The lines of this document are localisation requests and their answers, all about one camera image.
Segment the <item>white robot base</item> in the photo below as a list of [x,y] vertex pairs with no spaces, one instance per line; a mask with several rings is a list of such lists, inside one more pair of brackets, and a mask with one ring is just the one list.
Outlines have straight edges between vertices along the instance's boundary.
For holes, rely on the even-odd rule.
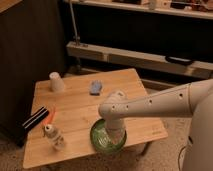
[[213,171],[213,94],[195,109],[182,171]]

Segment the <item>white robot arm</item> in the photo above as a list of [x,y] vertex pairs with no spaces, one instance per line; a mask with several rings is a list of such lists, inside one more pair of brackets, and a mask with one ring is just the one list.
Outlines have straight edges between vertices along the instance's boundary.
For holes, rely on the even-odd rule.
[[127,117],[181,117],[194,115],[195,109],[213,90],[213,79],[192,82],[149,96],[128,99],[123,91],[114,91],[99,105],[110,140],[117,144],[125,135]]

